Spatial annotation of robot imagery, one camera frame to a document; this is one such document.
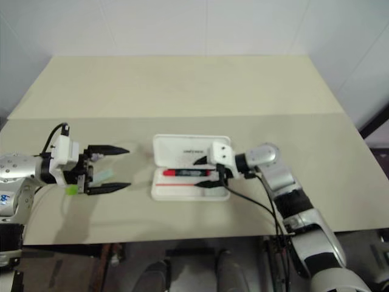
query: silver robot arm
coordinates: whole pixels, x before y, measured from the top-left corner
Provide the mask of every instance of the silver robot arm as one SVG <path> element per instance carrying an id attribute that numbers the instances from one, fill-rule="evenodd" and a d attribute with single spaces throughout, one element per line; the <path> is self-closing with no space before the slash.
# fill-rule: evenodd
<path id="1" fill-rule="evenodd" d="M 264 187 L 281 214 L 285 229 L 294 234 L 291 257 L 297 272 L 311 278 L 312 292 L 342 288 L 370 291 L 361 278 L 346 269 L 345 253 L 338 239 L 284 164 L 274 144 L 266 143 L 236 155 L 230 146 L 214 142 L 208 151 L 207 163 L 216 165 L 216 169 L 223 165 L 234 178 L 261 173 Z"/>
<path id="2" fill-rule="evenodd" d="M 55 132 L 61 134 L 47 148 Z M 28 223 L 35 192 L 47 184 L 78 186 L 78 193 L 97 195 L 122 189 L 130 183 L 112 182 L 98 187 L 93 182 L 94 162 L 105 155 L 128 153 L 120 147 L 90 145 L 79 154 L 79 146 L 69 137 L 69 126 L 59 124 L 51 132 L 42 153 L 36 156 L 9 154 L 0 156 L 0 291 L 22 291 L 22 272 L 14 267 L 20 262 L 22 235 Z"/>

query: beige tabletop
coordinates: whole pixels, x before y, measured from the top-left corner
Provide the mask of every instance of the beige tabletop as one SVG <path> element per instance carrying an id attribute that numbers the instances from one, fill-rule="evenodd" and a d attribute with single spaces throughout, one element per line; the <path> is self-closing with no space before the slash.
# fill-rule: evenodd
<path id="1" fill-rule="evenodd" d="M 155 134 L 226 135 L 237 152 L 273 142 L 333 230 L 389 226 L 389 183 L 306 57 L 57 57 L 11 114 L 0 153 L 39 153 L 62 121 L 82 147 L 129 149 L 96 169 L 133 184 L 99 196 L 46 186 L 28 245 L 275 233 L 268 214 L 235 196 L 153 201 Z M 268 205 L 258 181 L 231 185 Z"/>

